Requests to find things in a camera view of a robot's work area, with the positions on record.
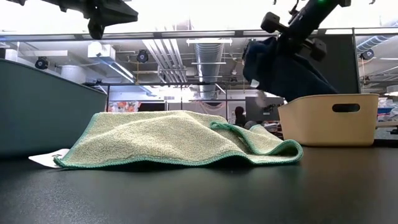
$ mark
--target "person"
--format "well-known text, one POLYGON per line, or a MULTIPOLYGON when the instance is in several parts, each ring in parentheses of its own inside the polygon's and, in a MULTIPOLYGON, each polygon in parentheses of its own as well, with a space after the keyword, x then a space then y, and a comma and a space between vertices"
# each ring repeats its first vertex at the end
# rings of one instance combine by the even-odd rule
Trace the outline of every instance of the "person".
POLYGON ((246 117, 243 115, 244 109, 241 106, 235 108, 235 125, 243 127, 246 124, 246 117))

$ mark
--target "white paper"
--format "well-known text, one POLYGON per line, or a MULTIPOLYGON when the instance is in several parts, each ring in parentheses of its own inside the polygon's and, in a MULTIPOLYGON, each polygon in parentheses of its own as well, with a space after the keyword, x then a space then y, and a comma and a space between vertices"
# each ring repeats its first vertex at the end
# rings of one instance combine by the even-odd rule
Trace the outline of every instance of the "white paper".
POLYGON ((29 159, 34 162, 37 162, 38 164, 42 164, 43 166, 59 169, 61 167, 54 163, 54 157, 62 159, 68 152, 69 149, 60 149, 58 151, 51 152, 48 154, 29 156, 29 159))

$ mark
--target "black robot mount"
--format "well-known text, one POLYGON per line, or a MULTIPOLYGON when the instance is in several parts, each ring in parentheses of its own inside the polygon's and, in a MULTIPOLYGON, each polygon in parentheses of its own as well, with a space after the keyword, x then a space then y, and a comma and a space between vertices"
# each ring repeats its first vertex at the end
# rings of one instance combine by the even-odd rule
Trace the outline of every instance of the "black robot mount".
POLYGON ((350 6, 351 0, 309 0, 299 11, 296 10, 298 3, 299 0, 289 11, 292 18, 288 27, 279 22, 279 16, 268 12, 261 22, 261 29, 270 34, 279 32, 278 47, 284 53, 296 54, 306 47, 314 60, 321 61, 326 55, 326 45, 319 39, 310 40, 309 37, 338 5, 350 6))

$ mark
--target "countertop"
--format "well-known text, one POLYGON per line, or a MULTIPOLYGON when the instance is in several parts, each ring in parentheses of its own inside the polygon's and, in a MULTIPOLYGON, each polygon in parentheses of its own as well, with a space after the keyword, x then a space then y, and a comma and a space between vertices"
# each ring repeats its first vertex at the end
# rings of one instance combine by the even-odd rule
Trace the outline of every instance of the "countertop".
POLYGON ((299 164, 48 169, 0 161, 0 223, 398 223, 398 149, 305 148, 299 164))

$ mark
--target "blue cloth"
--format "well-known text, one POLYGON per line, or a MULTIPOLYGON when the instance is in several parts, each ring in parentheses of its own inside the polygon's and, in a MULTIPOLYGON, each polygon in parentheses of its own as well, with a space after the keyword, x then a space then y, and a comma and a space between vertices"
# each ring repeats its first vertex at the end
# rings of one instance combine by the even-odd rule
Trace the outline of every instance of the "blue cloth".
POLYGON ((338 93, 307 59, 280 52, 275 37, 249 43, 243 75, 249 83, 257 80, 258 90, 288 102, 302 96, 338 93))

